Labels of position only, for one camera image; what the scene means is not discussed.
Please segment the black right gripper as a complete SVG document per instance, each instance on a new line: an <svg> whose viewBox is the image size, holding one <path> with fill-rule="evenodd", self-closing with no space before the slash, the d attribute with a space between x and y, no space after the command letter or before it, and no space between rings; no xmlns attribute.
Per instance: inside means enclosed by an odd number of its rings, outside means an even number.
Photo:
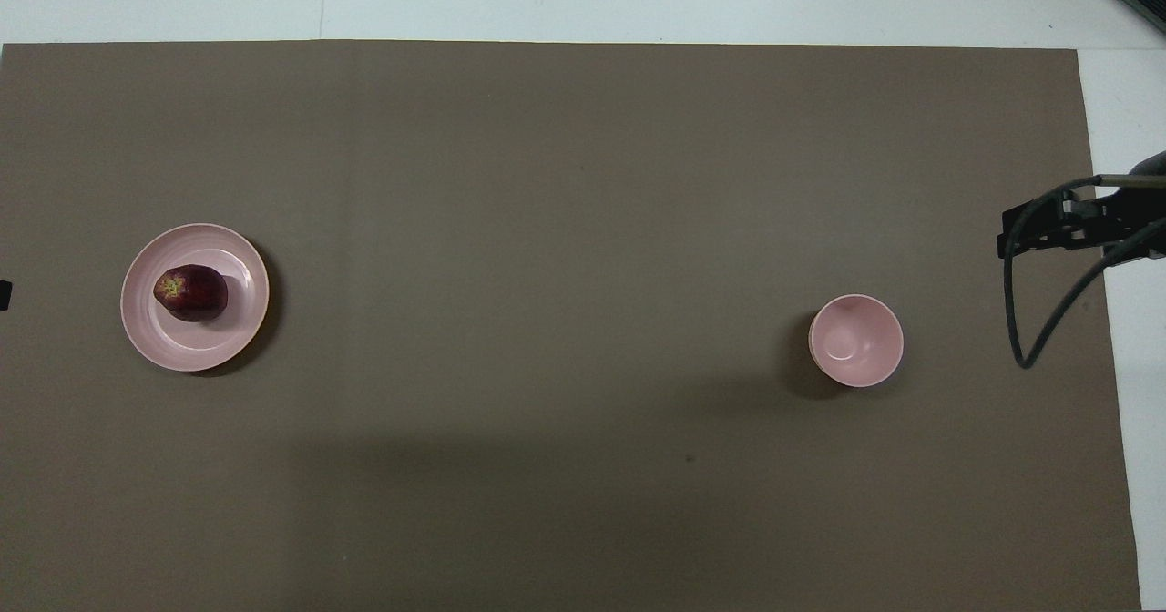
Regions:
<svg viewBox="0 0 1166 612"><path fill-rule="evenodd" d="M1100 228L1082 228L1100 214ZM1002 213L997 258L1017 258L1034 249L1103 248L1108 266L1165 256L1165 191L1117 189L1093 199L1075 191L1024 202Z"/></svg>

